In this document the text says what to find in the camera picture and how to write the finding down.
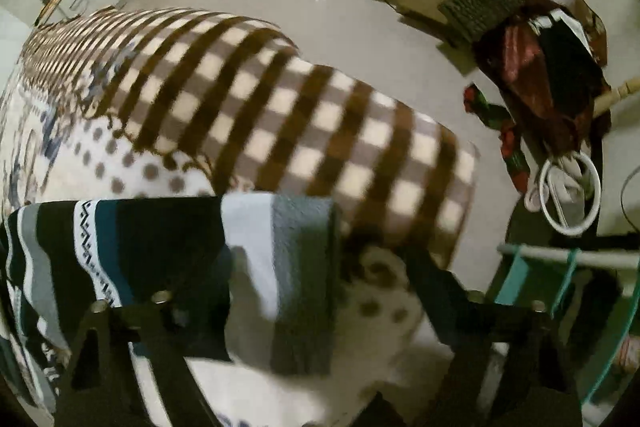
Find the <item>black white striped knit sweater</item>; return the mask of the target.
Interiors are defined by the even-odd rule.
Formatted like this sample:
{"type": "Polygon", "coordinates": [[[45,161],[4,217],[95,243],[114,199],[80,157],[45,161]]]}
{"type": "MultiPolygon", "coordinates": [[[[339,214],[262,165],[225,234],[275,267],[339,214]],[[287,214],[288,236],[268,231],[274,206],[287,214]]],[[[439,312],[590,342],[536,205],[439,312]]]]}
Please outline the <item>black white striped knit sweater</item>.
{"type": "Polygon", "coordinates": [[[340,213],[325,197],[40,202],[1,225],[1,367],[53,412],[91,303],[174,298],[190,358],[285,376],[329,373],[340,264],[340,213]]]}

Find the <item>pile of dark clothes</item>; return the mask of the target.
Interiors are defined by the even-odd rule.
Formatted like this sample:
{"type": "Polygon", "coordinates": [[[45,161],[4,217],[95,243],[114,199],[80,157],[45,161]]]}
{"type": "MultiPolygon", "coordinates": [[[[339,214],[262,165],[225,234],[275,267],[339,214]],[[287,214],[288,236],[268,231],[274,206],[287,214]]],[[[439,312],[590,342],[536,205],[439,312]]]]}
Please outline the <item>pile of dark clothes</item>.
{"type": "Polygon", "coordinates": [[[469,43],[478,68],[515,100],[533,133],[555,155],[579,150],[588,138],[594,101],[608,87],[601,54],[605,42],[595,17],[583,23],[567,4],[528,0],[518,12],[469,43]]]}

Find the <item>teal white drying rack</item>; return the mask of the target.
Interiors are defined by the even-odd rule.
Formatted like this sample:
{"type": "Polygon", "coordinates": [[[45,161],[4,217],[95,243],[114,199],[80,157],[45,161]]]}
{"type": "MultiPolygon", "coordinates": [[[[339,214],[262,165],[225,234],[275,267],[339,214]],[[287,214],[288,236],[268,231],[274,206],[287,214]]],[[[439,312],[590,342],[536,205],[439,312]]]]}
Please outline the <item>teal white drying rack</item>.
{"type": "Polygon", "coordinates": [[[639,255],[507,243],[498,253],[502,263],[490,299],[541,305],[577,365],[582,407],[602,401],[612,375],[623,372],[623,355],[638,341],[639,255]]]}

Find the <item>floral white bed sheet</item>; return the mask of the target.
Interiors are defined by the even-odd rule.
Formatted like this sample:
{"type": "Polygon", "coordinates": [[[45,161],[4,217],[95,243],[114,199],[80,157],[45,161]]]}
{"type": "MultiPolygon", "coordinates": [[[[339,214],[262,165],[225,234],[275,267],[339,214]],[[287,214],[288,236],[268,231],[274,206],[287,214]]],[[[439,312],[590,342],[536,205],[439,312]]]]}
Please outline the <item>floral white bed sheet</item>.
{"type": "MultiPolygon", "coordinates": [[[[155,153],[136,150],[105,119],[74,116],[57,132],[52,108],[16,77],[1,105],[1,224],[40,202],[216,195],[200,170],[169,170],[155,153]]],[[[210,408],[226,426],[346,426],[380,395],[412,421],[444,373],[424,312],[393,249],[352,247],[340,213],[340,264],[329,373],[285,376],[240,360],[186,359],[210,408]]],[[[48,412],[20,398],[48,421],[48,412]]]]}

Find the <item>red green cloth strip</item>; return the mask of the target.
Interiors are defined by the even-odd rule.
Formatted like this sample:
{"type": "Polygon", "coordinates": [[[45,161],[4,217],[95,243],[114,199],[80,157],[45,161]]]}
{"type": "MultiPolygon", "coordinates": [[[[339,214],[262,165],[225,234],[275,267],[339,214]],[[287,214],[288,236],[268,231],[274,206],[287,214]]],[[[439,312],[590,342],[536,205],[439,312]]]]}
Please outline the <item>red green cloth strip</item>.
{"type": "Polygon", "coordinates": [[[522,151],[522,134],[509,111],[501,105],[489,103],[475,83],[464,89],[465,112],[475,115],[484,126],[498,132],[500,155],[515,190],[525,194],[530,169],[522,151]]]}

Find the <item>brown white checkered blanket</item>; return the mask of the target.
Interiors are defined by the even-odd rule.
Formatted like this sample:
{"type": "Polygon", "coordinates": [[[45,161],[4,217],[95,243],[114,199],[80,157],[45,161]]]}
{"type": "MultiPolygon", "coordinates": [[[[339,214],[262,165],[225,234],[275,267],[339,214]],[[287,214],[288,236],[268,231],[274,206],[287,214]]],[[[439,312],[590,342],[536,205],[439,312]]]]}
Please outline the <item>brown white checkered blanket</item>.
{"type": "Polygon", "coordinates": [[[410,106],[308,62],[264,20],[185,9],[103,9],[36,28],[22,87],[105,119],[169,170],[235,188],[331,196],[357,243],[428,251],[446,267],[473,196],[477,150],[410,106]]]}

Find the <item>black woven basket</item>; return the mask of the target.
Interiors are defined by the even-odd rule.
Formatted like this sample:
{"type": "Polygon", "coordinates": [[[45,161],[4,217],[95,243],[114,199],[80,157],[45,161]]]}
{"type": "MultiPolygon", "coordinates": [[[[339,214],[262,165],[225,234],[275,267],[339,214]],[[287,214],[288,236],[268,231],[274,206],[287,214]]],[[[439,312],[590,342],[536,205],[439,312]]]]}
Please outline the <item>black woven basket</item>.
{"type": "Polygon", "coordinates": [[[473,43],[518,12],[527,1],[445,0],[439,3],[438,9],[464,40],[473,43]]]}

